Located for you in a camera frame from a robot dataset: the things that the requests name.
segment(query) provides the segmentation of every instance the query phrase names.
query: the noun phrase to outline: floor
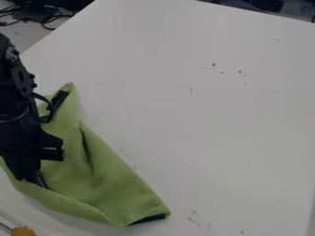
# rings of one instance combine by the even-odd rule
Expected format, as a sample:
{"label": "floor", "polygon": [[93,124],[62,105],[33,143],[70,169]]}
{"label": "floor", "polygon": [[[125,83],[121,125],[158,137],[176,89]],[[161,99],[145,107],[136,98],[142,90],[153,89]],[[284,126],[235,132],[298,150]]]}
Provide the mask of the floor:
{"label": "floor", "polygon": [[[6,0],[0,0],[0,9],[11,6],[12,3]],[[1,22],[12,22],[11,16],[4,17],[0,19]],[[67,21],[67,18],[57,19],[55,22],[50,24],[50,27],[58,27]],[[17,49],[23,53],[30,46],[40,41],[42,38],[46,37],[51,33],[41,26],[39,23],[35,22],[19,22],[18,24],[11,25],[8,27],[0,27],[0,32],[6,35],[13,44],[16,45]]]}
{"label": "floor", "polygon": [[[249,9],[260,11],[258,8],[242,1],[242,0],[221,0],[222,5],[233,6],[237,8]],[[284,5],[279,13],[271,13],[277,16],[286,18],[295,18],[311,22],[312,17],[315,15],[315,1],[311,0],[283,0]]]}

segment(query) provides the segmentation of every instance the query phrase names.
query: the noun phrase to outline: green cloth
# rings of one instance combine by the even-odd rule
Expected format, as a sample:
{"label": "green cloth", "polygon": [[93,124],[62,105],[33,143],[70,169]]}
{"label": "green cloth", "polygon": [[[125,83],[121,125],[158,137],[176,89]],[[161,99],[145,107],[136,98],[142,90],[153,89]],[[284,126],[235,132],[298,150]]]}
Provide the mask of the green cloth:
{"label": "green cloth", "polygon": [[[54,210],[123,227],[143,218],[165,214],[168,208],[157,195],[99,137],[80,122],[73,84],[70,92],[42,129],[63,139],[64,162],[45,160],[41,173],[51,190],[17,181],[4,161],[0,165],[22,193]],[[41,116],[47,105],[40,104]]]}

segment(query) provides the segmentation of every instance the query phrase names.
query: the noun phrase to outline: white tabletop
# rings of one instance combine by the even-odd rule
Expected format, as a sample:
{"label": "white tabletop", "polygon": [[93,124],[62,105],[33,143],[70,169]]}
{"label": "white tabletop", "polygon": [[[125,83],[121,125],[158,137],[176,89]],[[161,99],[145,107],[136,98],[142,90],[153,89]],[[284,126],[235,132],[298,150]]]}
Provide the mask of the white tabletop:
{"label": "white tabletop", "polygon": [[76,84],[83,120],[173,214],[113,229],[12,189],[1,206],[59,234],[307,235],[314,42],[312,24],[230,7],[96,1],[26,51],[24,63],[43,94]]}

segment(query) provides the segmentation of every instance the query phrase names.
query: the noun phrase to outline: stain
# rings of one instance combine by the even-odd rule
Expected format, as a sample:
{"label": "stain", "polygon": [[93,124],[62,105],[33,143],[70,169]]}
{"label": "stain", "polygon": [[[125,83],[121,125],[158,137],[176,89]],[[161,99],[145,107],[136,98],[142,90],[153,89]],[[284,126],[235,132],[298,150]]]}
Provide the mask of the stain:
{"label": "stain", "polygon": [[207,226],[208,226],[208,235],[212,235],[212,224],[208,223]]}
{"label": "stain", "polygon": [[197,211],[193,211],[191,214],[189,214],[189,216],[188,216],[188,220],[191,222],[191,223],[193,223],[193,224],[195,224],[196,226],[198,226],[198,228],[201,228],[201,225],[200,225],[200,223],[197,221],[197,217],[198,217],[198,213],[197,213]]}
{"label": "stain", "polygon": [[198,226],[198,228],[201,228],[201,225],[196,221],[194,220],[193,218],[191,217],[188,217],[187,218],[191,223],[195,224],[196,226]]}

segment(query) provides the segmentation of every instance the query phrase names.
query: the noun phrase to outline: dark spot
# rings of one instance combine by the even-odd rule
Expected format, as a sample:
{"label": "dark spot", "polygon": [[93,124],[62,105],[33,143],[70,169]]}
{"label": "dark spot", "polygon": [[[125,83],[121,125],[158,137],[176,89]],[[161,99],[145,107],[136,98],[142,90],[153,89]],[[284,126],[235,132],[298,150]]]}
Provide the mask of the dark spot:
{"label": "dark spot", "polygon": [[198,228],[201,228],[201,225],[196,221],[194,220],[193,218],[191,217],[188,217],[187,218],[191,223],[195,224],[196,226],[198,226]]}

